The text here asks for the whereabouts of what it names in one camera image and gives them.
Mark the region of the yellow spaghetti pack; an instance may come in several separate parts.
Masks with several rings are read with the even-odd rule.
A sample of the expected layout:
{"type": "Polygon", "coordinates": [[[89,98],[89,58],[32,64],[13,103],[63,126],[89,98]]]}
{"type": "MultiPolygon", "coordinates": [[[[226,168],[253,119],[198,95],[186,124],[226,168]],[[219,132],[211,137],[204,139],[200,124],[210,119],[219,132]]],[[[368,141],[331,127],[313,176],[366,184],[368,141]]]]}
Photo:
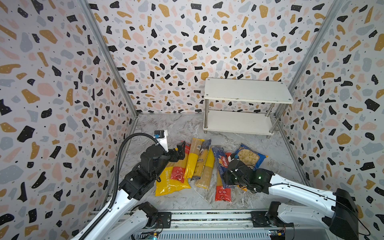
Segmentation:
{"type": "Polygon", "coordinates": [[[196,187],[207,189],[207,190],[210,188],[214,164],[215,164],[214,153],[213,153],[212,149],[210,149],[208,152],[207,160],[206,160],[205,165],[204,165],[202,176],[195,183],[196,187]]]}

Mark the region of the dark blue clear spaghetti pack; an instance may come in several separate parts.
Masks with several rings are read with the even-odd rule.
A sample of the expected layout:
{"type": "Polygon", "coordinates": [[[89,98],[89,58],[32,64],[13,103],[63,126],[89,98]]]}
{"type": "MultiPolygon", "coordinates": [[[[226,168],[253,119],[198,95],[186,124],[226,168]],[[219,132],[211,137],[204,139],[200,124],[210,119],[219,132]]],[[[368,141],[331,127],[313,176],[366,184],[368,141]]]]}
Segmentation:
{"type": "Polygon", "coordinates": [[[204,169],[207,157],[208,157],[208,152],[209,152],[209,149],[211,146],[211,142],[212,142],[212,140],[208,139],[202,143],[200,153],[198,156],[198,160],[197,160],[197,164],[195,167],[195,171],[194,171],[194,174],[192,176],[192,180],[194,180],[194,181],[197,181],[197,180],[201,179],[201,177],[202,177],[203,169],[204,169]]]}

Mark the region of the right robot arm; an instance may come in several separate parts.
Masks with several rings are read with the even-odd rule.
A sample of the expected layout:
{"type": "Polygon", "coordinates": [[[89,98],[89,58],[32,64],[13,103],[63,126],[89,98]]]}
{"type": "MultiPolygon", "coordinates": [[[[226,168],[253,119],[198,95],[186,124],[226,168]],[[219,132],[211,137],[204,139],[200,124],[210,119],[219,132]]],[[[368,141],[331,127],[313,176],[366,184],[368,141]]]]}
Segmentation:
{"type": "Polygon", "coordinates": [[[273,201],[264,217],[255,216],[259,226],[294,227],[295,224],[327,228],[343,240],[360,237],[358,208],[351,195],[315,189],[293,182],[272,171],[251,169],[238,159],[232,160],[221,174],[224,184],[240,186],[251,193],[264,193],[299,203],[298,206],[273,201]]]}

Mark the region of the blue Barilla spaghetti pack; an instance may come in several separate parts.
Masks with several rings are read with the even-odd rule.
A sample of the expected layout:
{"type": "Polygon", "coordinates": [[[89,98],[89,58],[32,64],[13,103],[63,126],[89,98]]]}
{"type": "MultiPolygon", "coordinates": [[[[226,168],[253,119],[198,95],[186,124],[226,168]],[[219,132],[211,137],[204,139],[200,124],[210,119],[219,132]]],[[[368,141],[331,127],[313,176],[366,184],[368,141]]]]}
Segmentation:
{"type": "Polygon", "coordinates": [[[234,185],[229,185],[227,182],[225,182],[225,173],[228,170],[229,161],[224,148],[213,146],[212,151],[218,166],[218,171],[223,183],[223,187],[226,189],[233,189],[235,187],[234,185]]]}

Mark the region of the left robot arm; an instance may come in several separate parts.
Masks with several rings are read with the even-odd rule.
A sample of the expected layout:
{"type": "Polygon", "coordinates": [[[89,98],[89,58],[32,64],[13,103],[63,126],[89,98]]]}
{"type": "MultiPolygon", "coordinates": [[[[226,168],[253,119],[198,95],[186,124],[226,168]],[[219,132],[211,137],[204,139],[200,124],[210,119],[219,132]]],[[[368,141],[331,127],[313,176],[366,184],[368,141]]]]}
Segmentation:
{"type": "Polygon", "coordinates": [[[150,203],[139,205],[139,209],[118,227],[116,224],[125,213],[138,205],[139,200],[161,179],[160,175],[170,162],[185,158],[186,142],[175,149],[168,149],[166,139],[156,141],[141,154],[141,161],[115,185],[109,203],[74,238],[76,240],[118,240],[155,221],[158,210],[150,203]]]}

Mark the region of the yellow spaghetti pack barcode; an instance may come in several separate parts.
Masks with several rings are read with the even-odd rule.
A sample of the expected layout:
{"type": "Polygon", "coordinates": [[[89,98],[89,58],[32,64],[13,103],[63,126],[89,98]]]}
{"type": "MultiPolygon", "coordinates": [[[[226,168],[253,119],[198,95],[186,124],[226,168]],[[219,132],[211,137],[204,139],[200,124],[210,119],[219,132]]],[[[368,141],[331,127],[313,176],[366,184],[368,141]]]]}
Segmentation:
{"type": "Polygon", "coordinates": [[[197,138],[192,139],[192,143],[190,146],[190,153],[189,153],[186,171],[185,171],[186,179],[191,179],[191,180],[193,179],[193,175],[196,169],[196,165],[197,165],[200,151],[204,141],[205,140],[203,139],[197,139],[197,138]]]}

